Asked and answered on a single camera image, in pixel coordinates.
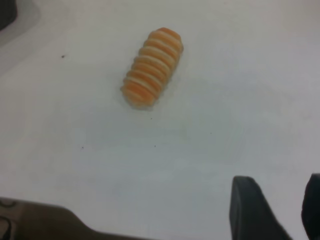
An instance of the orange striped object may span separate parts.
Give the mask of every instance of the orange striped object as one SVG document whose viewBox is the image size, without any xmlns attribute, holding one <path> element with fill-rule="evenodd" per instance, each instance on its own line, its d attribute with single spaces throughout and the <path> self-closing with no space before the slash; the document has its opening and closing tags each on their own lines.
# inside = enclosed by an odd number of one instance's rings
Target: orange striped object
<svg viewBox="0 0 320 240">
<path fill-rule="evenodd" d="M 184 50 L 181 37 L 165 27 L 150 33 L 121 88 L 136 107 L 152 106 L 175 71 Z"/>
</svg>

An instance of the white table surface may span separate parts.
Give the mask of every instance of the white table surface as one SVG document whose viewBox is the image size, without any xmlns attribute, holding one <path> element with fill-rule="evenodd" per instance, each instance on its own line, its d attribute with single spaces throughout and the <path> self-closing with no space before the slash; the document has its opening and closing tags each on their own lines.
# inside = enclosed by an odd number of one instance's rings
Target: white table surface
<svg viewBox="0 0 320 240">
<path fill-rule="evenodd" d="M 232 178 L 289 234 L 320 172 L 318 0 L 18 0 L 0 32 L 0 195 L 103 232 L 231 239 Z M 150 31 L 184 43 L 150 111 L 119 88 Z"/>
</svg>

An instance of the black plastic part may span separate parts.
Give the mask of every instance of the black plastic part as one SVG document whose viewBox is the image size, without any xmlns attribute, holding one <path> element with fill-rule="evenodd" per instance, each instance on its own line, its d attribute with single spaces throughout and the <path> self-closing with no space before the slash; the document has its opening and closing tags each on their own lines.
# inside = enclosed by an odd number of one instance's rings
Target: black plastic part
<svg viewBox="0 0 320 240">
<path fill-rule="evenodd" d="M 0 31 L 17 18 L 16 0 L 0 0 Z"/>
<path fill-rule="evenodd" d="M 309 239 L 320 239 L 320 174 L 312 174 L 306 185 L 301 218 Z"/>
<path fill-rule="evenodd" d="M 233 240 L 291 240 L 251 177 L 233 178 L 229 218 Z"/>
</svg>

